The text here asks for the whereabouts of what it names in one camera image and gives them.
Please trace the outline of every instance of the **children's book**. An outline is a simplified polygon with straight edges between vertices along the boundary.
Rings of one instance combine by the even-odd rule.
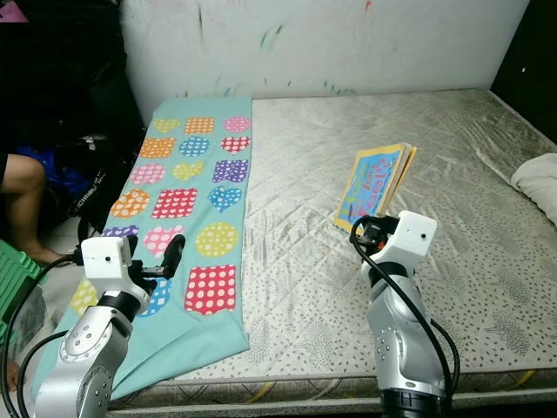
[[[358,152],[334,224],[349,233],[362,216],[384,215],[415,153],[407,143]]]

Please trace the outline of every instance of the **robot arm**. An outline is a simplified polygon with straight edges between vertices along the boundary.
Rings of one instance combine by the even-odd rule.
[[[435,220],[403,211],[399,219],[373,219],[359,240],[427,323],[431,319],[412,278],[436,229]],[[361,272],[372,284],[368,321],[375,339],[377,380],[386,416],[444,416],[450,388],[446,388],[432,341],[408,305],[368,263],[362,265]]]
[[[37,418],[103,417],[114,374],[127,353],[131,322],[149,306],[157,283],[145,277],[172,277],[185,239],[177,235],[161,267],[143,268],[131,260],[137,237],[99,237],[83,241],[85,275],[99,302],[89,307],[64,336],[57,363],[37,395]]]

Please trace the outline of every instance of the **white pillow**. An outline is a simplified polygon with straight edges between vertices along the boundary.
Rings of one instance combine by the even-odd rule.
[[[535,202],[557,226],[557,153],[545,154],[521,165],[511,178],[511,184]]]

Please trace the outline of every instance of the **white wall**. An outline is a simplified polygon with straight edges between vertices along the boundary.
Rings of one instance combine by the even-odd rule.
[[[274,98],[487,88],[527,3],[125,0],[128,72],[145,121],[186,91]]]

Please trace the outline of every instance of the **black cable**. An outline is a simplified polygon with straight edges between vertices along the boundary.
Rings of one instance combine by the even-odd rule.
[[[41,270],[40,273],[37,275],[37,277],[33,279],[31,286],[29,286],[29,288],[25,292],[25,295],[19,301],[13,313],[11,314],[10,322],[8,322],[8,327],[6,328],[6,332],[4,333],[3,350],[2,350],[2,366],[0,369],[0,374],[1,374],[0,388],[2,389],[3,403],[6,405],[6,409],[8,410],[8,413],[12,418],[19,418],[16,408],[14,407],[14,404],[11,402],[10,394],[8,390],[8,349],[10,348],[11,331],[14,327],[14,324],[16,323],[16,317],[19,314],[19,311],[21,311],[21,308],[23,307],[25,301],[29,298],[31,292],[37,286],[39,281],[43,279],[44,275],[47,274],[47,272],[49,272],[52,267],[65,263],[66,261],[72,261],[72,260],[73,258],[71,255],[65,255],[60,259],[53,261],[47,267]]]
[[[459,378],[460,378],[459,350],[457,349],[456,344],[454,344],[451,335],[449,335],[449,333],[441,325],[439,325],[439,323],[437,323],[435,320],[432,320],[432,325],[435,327],[435,329],[437,329],[441,333],[441,335],[443,335],[443,338],[445,339],[446,342],[448,342],[449,347],[451,348],[451,352],[453,353],[453,362],[454,362],[453,394],[454,394],[456,392],[456,387],[459,386]]]
[[[364,259],[364,261],[367,264],[369,264],[370,267],[373,268],[381,276],[381,278],[383,280],[385,280],[385,282],[394,290],[394,292],[404,301],[404,303],[408,306],[410,311],[416,317],[416,320],[418,320],[419,324],[422,326],[422,328],[424,328],[424,331],[426,332],[427,337],[429,338],[429,340],[432,342],[433,348],[435,349],[435,353],[437,353],[437,355],[439,357],[439,360],[441,362],[441,368],[443,369],[443,377],[444,377],[444,380],[445,380],[447,405],[450,408],[451,407],[451,400],[452,400],[452,397],[453,397],[453,381],[451,379],[451,372],[449,370],[448,362],[446,361],[445,353],[443,353],[443,348],[441,348],[441,345],[440,345],[439,341],[437,340],[437,337],[433,333],[433,330],[432,330],[431,326],[429,325],[429,323],[427,322],[424,315],[421,314],[419,309],[413,304],[413,302],[410,300],[410,298],[408,298],[408,296],[406,296],[406,294],[399,287],[399,285],[397,285],[396,282],[393,279],[391,279],[388,274],[386,274],[383,270],[381,270],[381,268],[377,265],[377,263],[375,263],[375,261],[370,259],[367,256],[367,254],[364,252],[364,250],[362,250],[361,247],[359,246],[358,237],[356,235],[356,232],[358,231],[359,226],[362,225],[364,223],[364,221],[367,221],[367,220],[372,220],[372,217],[369,216],[369,215],[366,215],[366,216],[363,216],[362,218],[358,219],[354,223],[354,225],[352,226],[352,230],[350,232],[350,242],[352,242],[352,244],[354,245],[354,248],[356,248],[356,251],[358,252],[360,257],[362,259]]]
[[[17,377],[17,405],[19,406],[19,413],[23,418],[30,418],[29,413],[27,412],[27,407],[25,407],[25,399],[23,398],[23,381],[25,380],[25,372],[27,371],[27,366],[29,366],[29,362],[35,353],[41,349],[41,347],[52,340],[56,340],[60,337],[64,337],[68,330],[61,331],[59,333],[53,334],[49,337],[46,337],[39,341],[33,348],[27,353],[25,358],[23,359],[23,363],[21,363],[21,367],[19,368],[19,375]]]

